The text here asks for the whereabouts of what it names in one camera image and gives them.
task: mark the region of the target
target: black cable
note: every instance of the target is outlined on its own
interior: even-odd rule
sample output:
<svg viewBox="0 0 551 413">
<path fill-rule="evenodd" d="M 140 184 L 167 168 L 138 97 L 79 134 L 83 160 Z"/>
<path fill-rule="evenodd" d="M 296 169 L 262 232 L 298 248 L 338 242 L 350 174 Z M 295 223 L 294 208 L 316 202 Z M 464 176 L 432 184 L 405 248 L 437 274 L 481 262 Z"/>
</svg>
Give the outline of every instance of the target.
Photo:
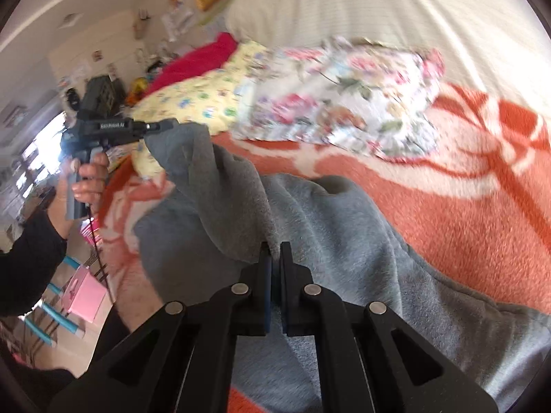
<svg viewBox="0 0 551 413">
<path fill-rule="evenodd" d="M 113 294 L 111 293 L 111 288 L 109 287 L 109 282 L 107 281 L 107 274 L 105 273 L 105 267 L 103 263 L 101 262 L 100 258 L 100 252 L 97 249 L 97 241 L 96 241 L 96 235 L 94 234 L 94 226 L 92 225 L 92 212 L 90 211 L 90 207 L 86 207 L 86 213 L 88 214 L 88 220 L 90 222 L 90 231 L 92 232 L 92 241 L 94 243 L 94 249 L 96 250 L 96 256 L 97 256 L 97 263 L 100 265 L 101 270 L 101 277 L 105 280 L 105 287 L 107 288 L 107 292 L 109 294 L 109 300 L 111 301 L 111 305 L 115 305 L 115 298 L 113 297 Z"/>
</svg>

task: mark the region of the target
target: orange blanket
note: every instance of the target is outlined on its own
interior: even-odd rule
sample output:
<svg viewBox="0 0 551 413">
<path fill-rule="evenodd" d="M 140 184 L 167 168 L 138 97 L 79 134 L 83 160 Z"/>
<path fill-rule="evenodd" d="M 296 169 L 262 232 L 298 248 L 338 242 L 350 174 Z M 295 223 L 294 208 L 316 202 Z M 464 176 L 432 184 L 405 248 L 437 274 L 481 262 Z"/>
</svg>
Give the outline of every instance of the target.
<svg viewBox="0 0 551 413">
<path fill-rule="evenodd" d="M 213 141 L 262 174 L 345 176 L 361 185 L 408 243 L 449 277 L 501 302 L 551 313 L 551 147 L 543 118 L 484 93 L 444 84 L 427 112 L 439 151 L 415 164 L 357 157 L 335 146 Z M 101 220 L 104 254 L 122 318 L 133 329 L 161 304 L 132 232 L 172 189 L 141 180 L 127 160 Z"/>
</svg>

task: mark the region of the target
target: metal pin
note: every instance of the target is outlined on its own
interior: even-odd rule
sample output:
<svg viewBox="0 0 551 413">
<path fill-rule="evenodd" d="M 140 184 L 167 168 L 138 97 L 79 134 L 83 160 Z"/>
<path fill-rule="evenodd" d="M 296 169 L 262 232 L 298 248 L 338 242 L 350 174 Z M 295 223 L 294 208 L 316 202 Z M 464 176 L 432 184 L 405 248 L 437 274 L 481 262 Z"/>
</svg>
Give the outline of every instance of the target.
<svg viewBox="0 0 551 413">
<path fill-rule="evenodd" d="M 165 312 L 169 315 L 177 315 L 184 310 L 184 305 L 179 301 L 171 301 L 165 306 Z"/>
<path fill-rule="evenodd" d="M 381 301 L 374 301 L 373 303 L 370 303 L 369 310 L 371 310 L 374 314 L 382 315 L 386 312 L 386 305 Z"/>
<path fill-rule="evenodd" d="M 244 295 L 249 292 L 249 286 L 247 286 L 245 283 L 235 283 L 231 287 L 231 291 L 235 295 Z"/>
<path fill-rule="evenodd" d="M 307 295 L 316 296 L 321 293 L 321 287 L 318 284 L 306 284 L 304 286 L 304 292 Z"/>
</svg>

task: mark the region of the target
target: yellow patterned fabric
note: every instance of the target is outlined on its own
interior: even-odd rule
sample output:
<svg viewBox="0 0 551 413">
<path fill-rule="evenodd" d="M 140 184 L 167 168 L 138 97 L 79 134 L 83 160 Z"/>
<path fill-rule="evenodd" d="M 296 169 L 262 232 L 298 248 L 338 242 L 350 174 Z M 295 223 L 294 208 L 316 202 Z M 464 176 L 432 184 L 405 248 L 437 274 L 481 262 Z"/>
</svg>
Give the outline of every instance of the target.
<svg viewBox="0 0 551 413">
<path fill-rule="evenodd" d="M 256 42 L 242 43 L 222 68 L 172 84 L 140 101 L 132 111 L 132 118 L 148 122 L 165 118 L 196 122 L 205 124 L 211 135 L 228 130 L 238 110 L 236 89 L 248 73 L 251 59 L 264 51 Z M 132 163 L 143 178 L 162 171 L 143 140 L 132 152 Z"/>
</svg>

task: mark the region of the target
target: gray cloth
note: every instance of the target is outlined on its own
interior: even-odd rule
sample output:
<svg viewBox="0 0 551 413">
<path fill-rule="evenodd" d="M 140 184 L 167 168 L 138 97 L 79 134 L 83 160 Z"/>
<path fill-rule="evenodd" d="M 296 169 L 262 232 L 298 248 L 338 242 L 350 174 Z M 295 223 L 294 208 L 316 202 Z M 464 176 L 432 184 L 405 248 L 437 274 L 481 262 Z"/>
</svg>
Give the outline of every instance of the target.
<svg viewBox="0 0 551 413">
<path fill-rule="evenodd" d="M 136 225 L 145 271 L 164 301 L 207 300 L 290 241 L 294 261 L 343 300 L 387 303 L 507 410 L 551 345 L 550 317 L 495 303 L 432 268 L 343 177 L 259 176 L 253 164 L 184 124 L 146 140 L 175 190 Z M 321 411 L 311 338 L 239 338 L 232 382 L 273 412 Z"/>
</svg>

